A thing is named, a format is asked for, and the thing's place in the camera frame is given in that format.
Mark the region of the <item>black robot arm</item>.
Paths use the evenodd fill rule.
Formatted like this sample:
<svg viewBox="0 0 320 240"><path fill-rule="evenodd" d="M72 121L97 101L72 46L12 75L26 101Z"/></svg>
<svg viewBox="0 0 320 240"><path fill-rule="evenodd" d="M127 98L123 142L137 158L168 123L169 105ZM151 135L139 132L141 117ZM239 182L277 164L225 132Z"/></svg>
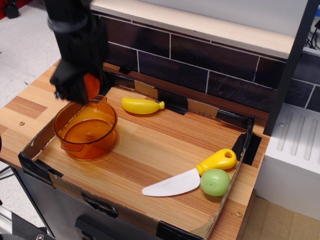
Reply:
<svg viewBox="0 0 320 240"><path fill-rule="evenodd" d="M105 23L92 13L89 0L46 0L44 4L47 24L61 55L50 79L55 96L85 105L99 93L105 80Z"/></svg>

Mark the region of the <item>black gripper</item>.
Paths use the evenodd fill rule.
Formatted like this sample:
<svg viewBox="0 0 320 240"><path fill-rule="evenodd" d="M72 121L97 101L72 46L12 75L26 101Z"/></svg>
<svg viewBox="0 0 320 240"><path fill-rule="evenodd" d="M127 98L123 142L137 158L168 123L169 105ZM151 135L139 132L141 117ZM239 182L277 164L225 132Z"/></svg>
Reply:
<svg viewBox="0 0 320 240"><path fill-rule="evenodd" d="M50 83L55 86L55 97L86 105L89 98L84 75L87 73L99 79L100 89L98 95L105 95L108 82L104 72L103 61L104 52L100 50L79 55L73 60L62 58L50 79Z"/></svg>

